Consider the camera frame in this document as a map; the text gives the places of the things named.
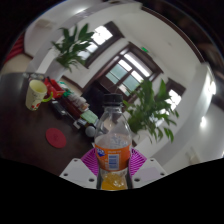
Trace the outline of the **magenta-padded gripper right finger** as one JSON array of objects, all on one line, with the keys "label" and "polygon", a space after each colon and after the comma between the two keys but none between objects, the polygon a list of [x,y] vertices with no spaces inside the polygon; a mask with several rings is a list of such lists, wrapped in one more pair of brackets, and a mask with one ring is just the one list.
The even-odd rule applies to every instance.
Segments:
[{"label": "magenta-padded gripper right finger", "polygon": [[166,175],[167,172],[155,158],[146,158],[137,149],[131,149],[126,177],[129,189],[141,188]]}]

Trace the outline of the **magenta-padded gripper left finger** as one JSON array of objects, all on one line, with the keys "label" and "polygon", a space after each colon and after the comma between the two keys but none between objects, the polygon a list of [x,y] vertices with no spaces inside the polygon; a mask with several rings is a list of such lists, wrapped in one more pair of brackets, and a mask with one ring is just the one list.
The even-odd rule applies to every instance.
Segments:
[{"label": "magenta-padded gripper left finger", "polygon": [[73,158],[60,177],[84,188],[97,189],[100,177],[95,149],[89,150],[81,159]]}]

